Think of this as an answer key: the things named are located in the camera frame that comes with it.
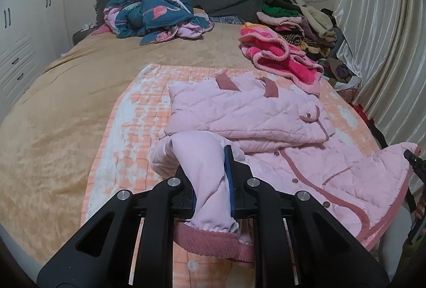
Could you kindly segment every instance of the mattress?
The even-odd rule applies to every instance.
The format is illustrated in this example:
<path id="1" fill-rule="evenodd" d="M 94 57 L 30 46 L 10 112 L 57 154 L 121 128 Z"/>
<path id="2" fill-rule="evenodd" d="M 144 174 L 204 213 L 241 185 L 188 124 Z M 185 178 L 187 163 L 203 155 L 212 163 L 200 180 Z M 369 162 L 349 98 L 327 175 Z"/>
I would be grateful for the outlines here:
<path id="1" fill-rule="evenodd" d="M 29 256 L 44 265 L 79 228 L 108 119 L 139 72 L 150 63 L 254 70 L 238 47 L 239 29 L 217 23 L 200 40 L 142 47 L 140 38 L 89 36 L 34 82 L 0 126 L 1 224 Z M 323 88 L 320 99 L 337 109 L 334 116 L 347 128 L 358 123 L 341 135 L 367 154 L 378 150 L 358 115 Z"/>

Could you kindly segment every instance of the pink quilted jacket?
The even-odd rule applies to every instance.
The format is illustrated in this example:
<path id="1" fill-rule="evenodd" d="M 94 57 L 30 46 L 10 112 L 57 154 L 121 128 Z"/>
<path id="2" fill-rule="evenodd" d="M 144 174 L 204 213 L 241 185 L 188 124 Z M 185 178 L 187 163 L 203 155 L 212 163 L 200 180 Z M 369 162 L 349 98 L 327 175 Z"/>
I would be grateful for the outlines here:
<path id="1" fill-rule="evenodd" d="M 277 88 L 251 73 L 169 88 L 172 116 L 150 154 L 163 177 L 181 165 L 197 195 L 195 214 L 175 227 L 186 250 L 240 263 L 254 259 L 249 221 L 230 214 L 223 147 L 276 190 L 310 192 L 367 249 L 385 232 L 405 196 L 410 176 L 403 157 L 416 144 L 389 146 L 364 157 L 333 135 L 322 103 Z"/>

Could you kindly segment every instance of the flamingo print blanket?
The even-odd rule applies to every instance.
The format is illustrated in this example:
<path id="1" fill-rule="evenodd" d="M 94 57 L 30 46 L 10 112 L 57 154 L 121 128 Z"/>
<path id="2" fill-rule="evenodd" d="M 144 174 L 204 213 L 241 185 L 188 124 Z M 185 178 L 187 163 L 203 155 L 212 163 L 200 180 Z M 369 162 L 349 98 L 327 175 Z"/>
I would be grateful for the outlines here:
<path id="1" fill-rule="evenodd" d="M 203 11 L 194 14 L 189 0 L 110 0 L 104 19 L 118 38 L 142 37 L 140 45 L 197 39 L 214 26 Z"/>

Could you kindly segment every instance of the orange and white plaid blanket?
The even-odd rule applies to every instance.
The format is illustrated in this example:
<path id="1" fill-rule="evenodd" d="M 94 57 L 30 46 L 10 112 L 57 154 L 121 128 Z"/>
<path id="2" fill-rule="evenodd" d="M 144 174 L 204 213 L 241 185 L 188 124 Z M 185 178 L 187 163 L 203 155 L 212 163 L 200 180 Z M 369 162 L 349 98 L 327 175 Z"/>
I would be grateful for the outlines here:
<path id="1" fill-rule="evenodd" d="M 290 80 L 260 70 L 174 67 L 150 64 L 119 97 L 112 109 L 101 146 L 90 170 L 81 214 L 88 220 L 118 190 L 133 193 L 152 189 L 162 179 L 150 167 L 148 153 L 162 138 L 170 117 L 168 85 L 173 82 L 200 82 L 226 71 L 236 76 L 252 71 L 266 76 L 279 87 L 303 92 Z M 324 80 L 319 95 L 336 127 L 335 135 L 346 144 L 357 145 L 366 156 L 379 150 L 367 125 Z M 254 271 L 226 259 L 188 253 L 178 245 L 173 249 L 173 286 L 241 287 L 254 286 Z"/>

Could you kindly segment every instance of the white curtain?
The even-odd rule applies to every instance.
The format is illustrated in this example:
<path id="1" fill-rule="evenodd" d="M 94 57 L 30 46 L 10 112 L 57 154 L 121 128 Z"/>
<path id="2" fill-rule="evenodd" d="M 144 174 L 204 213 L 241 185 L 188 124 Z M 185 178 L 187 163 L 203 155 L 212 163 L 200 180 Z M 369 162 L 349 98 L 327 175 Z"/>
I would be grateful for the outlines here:
<path id="1" fill-rule="evenodd" d="M 388 144 L 411 141 L 426 156 L 426 0 L 336 0 L 347 43 L 338 57 L 362 79 L 355 103 Z"/>

